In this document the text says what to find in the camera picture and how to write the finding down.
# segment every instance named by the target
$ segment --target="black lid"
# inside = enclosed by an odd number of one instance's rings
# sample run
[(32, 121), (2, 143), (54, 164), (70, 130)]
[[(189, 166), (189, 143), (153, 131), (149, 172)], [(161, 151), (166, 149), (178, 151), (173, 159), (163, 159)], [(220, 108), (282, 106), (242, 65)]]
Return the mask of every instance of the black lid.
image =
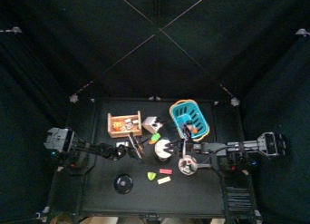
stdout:
[(134, 187), (134, 181), (130, 175), (121, 174), (114, 180), (114, 189), (119, 193), (126, 194), (131, 191), (133, 187)]

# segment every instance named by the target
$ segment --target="orange object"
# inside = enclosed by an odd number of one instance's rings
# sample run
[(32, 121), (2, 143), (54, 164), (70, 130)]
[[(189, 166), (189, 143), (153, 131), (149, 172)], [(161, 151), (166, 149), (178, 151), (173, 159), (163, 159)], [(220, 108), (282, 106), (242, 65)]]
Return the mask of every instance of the orange object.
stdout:
[(115, 131), (121, 131), (123, 127), (123, 123), (122, 122), (113, 122), (113, 129)]
[(193, 132), (193, 133), (198, 133), (198, 132), (199, 132), (198, 128), (193, 128), (193, 129), (191, 129), (191, 132)]

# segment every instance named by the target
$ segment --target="white object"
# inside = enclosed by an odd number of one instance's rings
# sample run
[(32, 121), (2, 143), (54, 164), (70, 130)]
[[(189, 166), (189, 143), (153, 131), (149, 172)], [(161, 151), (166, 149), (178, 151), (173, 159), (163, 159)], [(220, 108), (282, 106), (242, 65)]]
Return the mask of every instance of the white object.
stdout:
[(163, 177), (162, 179), (158, 180), (159, 184), (167, 183), (169, 181), (171, 181), (170, 177)]
[(157, 122), (157, 119), (158, 117), (149, 117), (142, 123), (142, 126), (150, 131), (150, 133), (157, 133), (162, 127), (162, 124)]
[(187, 176), (193, 175), (199, 167), (195, 158), (193, 158), (190, 155), (186, 155), (182, 159), (179, 159), (178, 166), (181, 172)]
[(74, 94), (70, 98), (73, 103), (77, 103), (79, 101), (79, 96), (77, 94)]
[(232, 105), (233, 105), (233, 106), (240, 106), (240, 100), (238, 100), (238, 98), (234, 97), (234, 98), (232, 99)]
[(166, 147), (166, 144), (170, 143), (169, 140), (159, 140), (155, 144), (155, 153), (159, 156), (162, 161), (166, 161), (173, 154), (165, 151), (169, 147)]

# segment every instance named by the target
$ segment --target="wooden crate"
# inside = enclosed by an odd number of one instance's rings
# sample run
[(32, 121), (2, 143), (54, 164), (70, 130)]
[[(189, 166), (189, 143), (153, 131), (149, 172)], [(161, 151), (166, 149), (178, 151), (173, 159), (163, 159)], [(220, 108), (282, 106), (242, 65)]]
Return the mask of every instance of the wooden crate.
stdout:
[[(133, 129), (126, 131), (115, 131), (114, 122), (121, 122), (123, 126), (126, 125), (125, 120), (131, 119), (131, 121), (138, 120), (138, 124), (134, 125)], [(111, 138), (122, 138), (127, 137), (129, 133), (133, 133), (135, 136), (142, 135), (142, 125), (141, 125), (141, 111), (138, 111), (137, 115), (126, 115), (126, 116), (115, 116), (113, 117), (109, 113), (109, 133)]]

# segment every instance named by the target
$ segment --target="floor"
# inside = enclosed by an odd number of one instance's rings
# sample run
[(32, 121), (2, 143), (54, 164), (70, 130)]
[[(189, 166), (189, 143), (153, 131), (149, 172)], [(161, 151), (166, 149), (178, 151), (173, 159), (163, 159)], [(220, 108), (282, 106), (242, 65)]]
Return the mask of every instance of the floor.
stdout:
[[(225, 219), (213, 219), (211, 224), (225, 224)], [(138, 218), (121, 218), (117, 217), (93, 217), (86, 219), (82, 224), (145, 224)], [(190, 224), (189, 221), (182, 219), (165, 219), (162, 224)]]

